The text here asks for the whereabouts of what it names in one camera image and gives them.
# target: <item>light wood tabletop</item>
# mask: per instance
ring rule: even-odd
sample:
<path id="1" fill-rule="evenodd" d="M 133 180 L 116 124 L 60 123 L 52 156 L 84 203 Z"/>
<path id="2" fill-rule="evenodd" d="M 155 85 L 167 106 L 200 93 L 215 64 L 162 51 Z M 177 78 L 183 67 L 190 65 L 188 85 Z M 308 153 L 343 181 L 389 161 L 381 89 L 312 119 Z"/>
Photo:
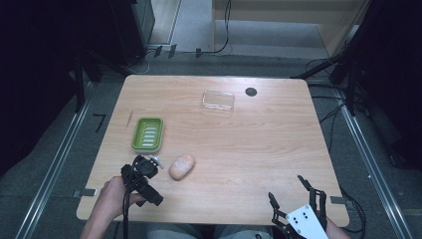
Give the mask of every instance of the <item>light wood tabletop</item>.
<path id="1" fill-rule="evenodd" d="M 257 94 L 247 96 L 248 88 Z M 204 108 L 205 91 L 233 94 L 232 111 Z M 129 220 L 273 225 L 268 192 L 286 213 L 309 203 L 301 175 L 327 194 L 327 216 L 338 226 L 348 224 L 345 206 L 329 200 L 341 194 L 305 81 L 129 76 L 86 188 L 100 190 L 125 164 L 132 164 L 136 153 L 131 141 L 141 118 L 164 121 L 161 150 L 155 155 L 165 168 L 149 179 L 164 200 L 159 206 L 131 206 Z M 174 181 L 168 168 L 185 153 L 196 164 Z M 97 198 L 82 198 L 80 219 L 89 218 Z"/>

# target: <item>soap bar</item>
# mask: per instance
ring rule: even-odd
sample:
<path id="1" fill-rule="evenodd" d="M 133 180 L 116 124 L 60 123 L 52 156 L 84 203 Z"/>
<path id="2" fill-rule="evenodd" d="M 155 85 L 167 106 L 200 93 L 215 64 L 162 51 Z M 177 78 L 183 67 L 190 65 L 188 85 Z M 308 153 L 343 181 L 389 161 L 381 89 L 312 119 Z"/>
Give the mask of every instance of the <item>soap bar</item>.
<path id="1" fill-rule="evenodd" d="M 190 154 L 183 154 L 178 157 L 168 169 L 170 176 L 178 181 L 182 179 L 195 165 L 195 158 Z"/>

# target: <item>gray pants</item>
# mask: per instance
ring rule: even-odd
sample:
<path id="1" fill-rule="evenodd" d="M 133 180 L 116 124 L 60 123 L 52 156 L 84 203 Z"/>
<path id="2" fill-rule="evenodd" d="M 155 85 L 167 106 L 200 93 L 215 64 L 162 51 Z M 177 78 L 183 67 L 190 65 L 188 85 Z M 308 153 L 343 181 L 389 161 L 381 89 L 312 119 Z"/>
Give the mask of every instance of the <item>gray pants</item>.
<path id="1" fill-rule="evenodd" d="M 217 225 L 213 235 L 215 239 L 272 239 L 273 231 L 270 226 Z M 194 224 L 147 223 L 145 238 L 202 239 L 202 235 Z"/>

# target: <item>green tray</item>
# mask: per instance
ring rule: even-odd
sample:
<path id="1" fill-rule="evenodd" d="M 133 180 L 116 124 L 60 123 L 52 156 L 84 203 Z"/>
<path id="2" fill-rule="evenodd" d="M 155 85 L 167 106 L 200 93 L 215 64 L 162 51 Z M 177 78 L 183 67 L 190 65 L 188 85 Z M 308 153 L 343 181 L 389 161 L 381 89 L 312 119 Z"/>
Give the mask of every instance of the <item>green tray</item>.
<path id="1" fill-rule="evenodd" d="M 139 119 L 133 135 L 132 148 L 137 153 L 158 152 L 161 148 L 163 125 L 162 119 Z"/>

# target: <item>black mechanical device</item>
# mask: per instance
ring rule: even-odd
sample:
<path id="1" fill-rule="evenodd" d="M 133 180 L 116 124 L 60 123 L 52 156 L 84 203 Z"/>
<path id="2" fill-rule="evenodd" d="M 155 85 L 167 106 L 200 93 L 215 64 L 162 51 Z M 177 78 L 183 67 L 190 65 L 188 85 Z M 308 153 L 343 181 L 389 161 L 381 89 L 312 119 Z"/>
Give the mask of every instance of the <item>black mechanical device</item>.
<path id="1" fill-rule="evenodd" d="M 322 227 L 323 231 L 326 230 L 326 212 L 325 212 L 325 202 L 326 202 L 326 194 L 321 190 L 317 190 L 311 186 L 311 184 L 303 179 L 300 175 L 298 175 L 298 179 L 301 181 L 302 185 L 307 189 L 310 193 L 310 207 L 314 214 L 316 215 L 317 221 L 319 222 L 320 226 Z M 268 196 L 270 197 L 271 206 L 274 209 L 273 219 L 272 222 L 276 224 L 277 228 L 282 231 L 283 235 L 287 239 L 302 239 L 305 238 L 304 236 L 300 235 L 301 231 L 297 231 L 292 224 L 284 224 L 279 220 L 279 217 L 283 217 L 285 219 L 289 218 L 289 215 L 283 211 L 280 211 L 280 205 L 277 202 L 273 193 L 269 192 Z M 319 196 L 319 213 L 317 213 L 317 196 Z"/>
<path id="2" fill-rule="evenodd" d="M 158 173 L 157 166 L 158 161 L 156 157 L 150 156 L 149 159 L 146 159 L 144 156 L 139 155 L 134 159 L 132 166 L 126 164 L 121 169 L 121 176 L 129 193 L 136 190 L 146 201 L 158 206 L 162 202 L 163 197 L 148 184 L 147 179 Z"/>

